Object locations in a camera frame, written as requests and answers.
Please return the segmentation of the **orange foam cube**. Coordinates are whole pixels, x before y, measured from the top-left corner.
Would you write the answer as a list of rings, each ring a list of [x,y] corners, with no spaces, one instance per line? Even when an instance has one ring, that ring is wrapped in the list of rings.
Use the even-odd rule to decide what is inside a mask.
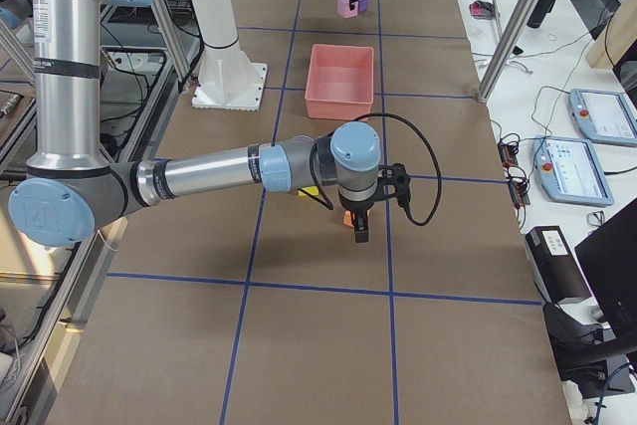
[[[343,214],[343,225],[354,230],[362,230],[369,228],[369,219],[367,214],[357,214],[348,210]]]

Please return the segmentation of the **near teach pendant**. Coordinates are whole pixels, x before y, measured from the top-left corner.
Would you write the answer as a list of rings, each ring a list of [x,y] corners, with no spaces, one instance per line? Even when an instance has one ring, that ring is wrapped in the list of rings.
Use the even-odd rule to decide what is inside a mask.
[[[537,136],[532,144],[532,159],[540,185],[551,201],[600,207],[614,204],[590,140]]]

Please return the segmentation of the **pink and grey pouch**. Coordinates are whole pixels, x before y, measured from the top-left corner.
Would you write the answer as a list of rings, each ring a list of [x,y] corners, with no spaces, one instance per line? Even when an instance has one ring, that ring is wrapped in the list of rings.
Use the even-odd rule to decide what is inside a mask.
[[[492,2],[476,0],[469,5],[470,15],[478,20],[496,20],[497,9]]]

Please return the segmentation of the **pink foam cube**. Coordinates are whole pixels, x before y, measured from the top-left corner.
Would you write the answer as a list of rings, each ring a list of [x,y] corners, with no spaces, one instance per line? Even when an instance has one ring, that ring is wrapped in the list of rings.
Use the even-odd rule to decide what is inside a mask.
[[[356,17],[359,14],[358,1],[337,0],[336,12],[344,19]]]

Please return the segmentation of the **teach pendant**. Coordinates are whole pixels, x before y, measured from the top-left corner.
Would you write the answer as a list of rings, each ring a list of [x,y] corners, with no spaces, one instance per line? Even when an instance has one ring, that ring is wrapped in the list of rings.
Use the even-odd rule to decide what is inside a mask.
[[[551,201],[600,207],[614,204],[590,140],[537,136],[532,144],[532,159],[540,185]]]
[[[623,94],[573,89],[568,104],[585,138],[602,144],[636,146],[636,117]]]

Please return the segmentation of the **aluminium frame post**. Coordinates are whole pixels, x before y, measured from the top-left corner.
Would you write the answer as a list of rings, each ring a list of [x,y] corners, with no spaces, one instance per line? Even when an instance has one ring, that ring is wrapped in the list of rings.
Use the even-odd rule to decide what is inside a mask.
[[[538,0],[518,0],[477,90],[477,100],[480,103],[485,104],[488,101],[537,2]]]

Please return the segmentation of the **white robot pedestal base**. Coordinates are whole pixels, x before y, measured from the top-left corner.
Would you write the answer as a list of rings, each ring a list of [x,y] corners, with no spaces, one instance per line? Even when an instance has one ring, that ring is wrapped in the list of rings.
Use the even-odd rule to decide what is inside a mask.
[[[191,0],[204,51],[192,104],[198,108],[257,110],[268,66],[243,52],[231,0]]]

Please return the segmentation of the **far teach pendant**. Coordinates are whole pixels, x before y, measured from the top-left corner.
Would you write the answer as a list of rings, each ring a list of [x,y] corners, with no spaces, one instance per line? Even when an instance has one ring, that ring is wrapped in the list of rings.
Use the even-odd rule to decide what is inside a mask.
[[[623,94],[573,89],[568,104],[585,138],[602,144],[636,146],[636,117]]]

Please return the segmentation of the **yellow foam cube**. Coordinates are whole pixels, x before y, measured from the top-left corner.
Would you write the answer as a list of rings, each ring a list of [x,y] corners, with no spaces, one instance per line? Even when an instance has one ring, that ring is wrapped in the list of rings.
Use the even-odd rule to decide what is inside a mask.
[[[319,196],[319,190],[316,186],[303,187],[298,190],[298,195],[317,197]]]

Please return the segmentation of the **pink plastic bin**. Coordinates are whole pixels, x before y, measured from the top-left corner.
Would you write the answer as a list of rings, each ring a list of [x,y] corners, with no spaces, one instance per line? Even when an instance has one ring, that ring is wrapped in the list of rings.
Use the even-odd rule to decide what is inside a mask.
[[[374,49],[314,44],[305,91],[310,118],[352,120],[371,112]]]

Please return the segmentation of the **black box device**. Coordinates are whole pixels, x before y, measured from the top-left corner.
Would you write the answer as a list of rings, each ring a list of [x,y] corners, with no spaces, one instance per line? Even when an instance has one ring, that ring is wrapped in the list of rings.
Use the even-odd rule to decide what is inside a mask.
[[[533,227],[525,241],[535,285],[547,302],[579,304],[591,297],[559,226]]]

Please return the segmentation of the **black monitor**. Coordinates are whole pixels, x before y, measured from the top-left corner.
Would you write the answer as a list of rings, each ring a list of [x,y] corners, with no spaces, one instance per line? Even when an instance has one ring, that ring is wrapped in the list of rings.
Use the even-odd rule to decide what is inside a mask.
[[[636,334],[636,200],[582,240],[575,253],[617,336]]]

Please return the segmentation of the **black water bottle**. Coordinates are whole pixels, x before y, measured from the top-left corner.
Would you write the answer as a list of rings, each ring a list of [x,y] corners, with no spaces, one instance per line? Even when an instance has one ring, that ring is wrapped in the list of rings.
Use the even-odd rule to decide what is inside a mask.
[[[538,0],[527,21],[527,26],[537,29],[541,26],[546,15],[551,12],[556,0]]]

